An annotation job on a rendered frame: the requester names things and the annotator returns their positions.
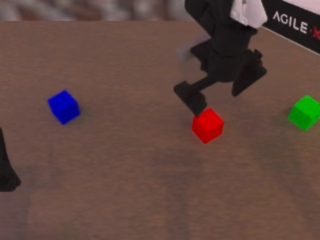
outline green cube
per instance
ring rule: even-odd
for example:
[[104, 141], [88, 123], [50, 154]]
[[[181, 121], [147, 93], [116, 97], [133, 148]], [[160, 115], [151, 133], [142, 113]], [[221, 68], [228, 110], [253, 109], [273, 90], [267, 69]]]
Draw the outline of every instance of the green cube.
[[320, 119], [320, 103], [311, 96], [304, 96], [292, 108], [289, 120], [307, 131]]

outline cube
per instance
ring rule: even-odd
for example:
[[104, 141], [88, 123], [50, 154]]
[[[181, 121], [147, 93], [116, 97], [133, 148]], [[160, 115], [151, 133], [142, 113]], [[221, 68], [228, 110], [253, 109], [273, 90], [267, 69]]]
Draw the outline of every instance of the cube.
[[222, 134], [224, 124], [224, 120], [209, 108], [193, 118], [192, 131], [204, 144], [207, 144]]
[[291, 109], [289, 120], [301, 130], [307, 131], [320, 118], [320, 103], [311, 96], [304, 96]]
[[77, 101], [68, 93], [63, 90], [57, 95], [48, 100], [49, 107], [53, 115], [59, 120], [62, 125], [80, 115], [80, 109]]

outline black object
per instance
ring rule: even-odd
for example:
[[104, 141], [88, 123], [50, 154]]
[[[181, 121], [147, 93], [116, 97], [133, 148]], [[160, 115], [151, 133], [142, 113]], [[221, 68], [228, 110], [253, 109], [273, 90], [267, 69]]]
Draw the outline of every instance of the black object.
[[10, 164], [3, 131], [0, 128], [0, 192], [13, 192], [21, 180]]
[[195, 116], [207, 107], [200, 93], [217, 83], [233, 82], [232, 95], [241, 94], [263, 77], [262, 54], [248, 49], [257, 30], [230, 18], [233, 0], [185, 0], [186, 11], [206, 30], [210, 39], [192, 47], [190, 53], [201, 63], [207, 76], [193, 84], [183, 81], [174, 92]]

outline brown table surface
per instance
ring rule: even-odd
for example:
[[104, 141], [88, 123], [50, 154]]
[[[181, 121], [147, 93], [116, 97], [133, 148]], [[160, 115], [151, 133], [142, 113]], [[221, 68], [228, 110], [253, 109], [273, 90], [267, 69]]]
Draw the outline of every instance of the brown table surface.
[[[318, 240], [320, 125], [288, 109], [320, 100], [320, 58], [268, 31], [268, 74], [240, 97], [206, 89], [225, 120], [202, 144], [173, 93], [188, 22], [0, 25], [0, 125], [22, 180], [0, 193], [1, 240]], [[60, 125], [67, 89], [81, 116]]]

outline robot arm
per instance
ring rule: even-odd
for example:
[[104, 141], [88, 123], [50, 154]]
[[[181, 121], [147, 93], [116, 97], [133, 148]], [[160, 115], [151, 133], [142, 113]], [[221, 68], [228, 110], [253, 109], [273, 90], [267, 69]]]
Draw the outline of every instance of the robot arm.
[[230, 18], [255, 29], [268, 21], [262, 0], [233, 0]]

